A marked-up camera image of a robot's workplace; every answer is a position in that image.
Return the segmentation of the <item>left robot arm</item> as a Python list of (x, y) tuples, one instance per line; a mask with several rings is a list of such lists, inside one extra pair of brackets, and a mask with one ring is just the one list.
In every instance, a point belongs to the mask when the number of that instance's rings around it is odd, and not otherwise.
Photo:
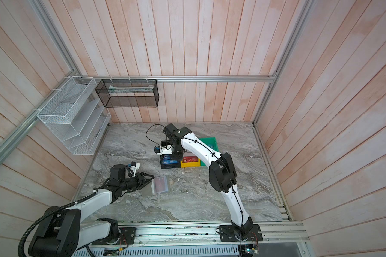
[(146, 187), (154, 176), (139, 172), (139, 163), (117, 164), (111, 167), (110, 177), (89, 196), (61, 207), (46, 210), (27, 228), (18, 244), (20, 257), (70, 257), (81, 248), (102, 240), (107, 244), (125, 243), (118, 221), (100, 218), (83, 225), (82, 222), (96, 211), (114, 203), (127, 193)]

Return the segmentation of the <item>beige leather card holder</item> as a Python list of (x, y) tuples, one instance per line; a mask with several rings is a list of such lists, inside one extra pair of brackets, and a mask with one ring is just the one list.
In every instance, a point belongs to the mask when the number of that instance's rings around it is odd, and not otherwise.
[(155, 177), (152, 181), (153, 192), (152, 193), (141, 193), (144, 197), (154, 196), (156, 194), (167, 193), (170, 191), (170, 182), (167, 176)]

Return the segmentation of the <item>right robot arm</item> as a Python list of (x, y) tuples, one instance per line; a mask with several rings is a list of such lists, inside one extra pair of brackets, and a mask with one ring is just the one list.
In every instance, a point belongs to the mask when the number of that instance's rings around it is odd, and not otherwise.
[(193, 153), (209, 168), (210, 185), (223, 196), (231, 216), (231, 224), (219, 226), (216, 232), (222, 242), (263, 240), (260, 226), (253, 223), (244, 208), (237, 187), (237, 172), (232, 157), (228, 153), (220, 153), (203, 143), (187, 127), (176, 128), (168, 124), (163, 129), (169, 140), (166, 147), (157, 147), (158, 155), (170, 155), (172, 159), (182, 161), (185, 151)]

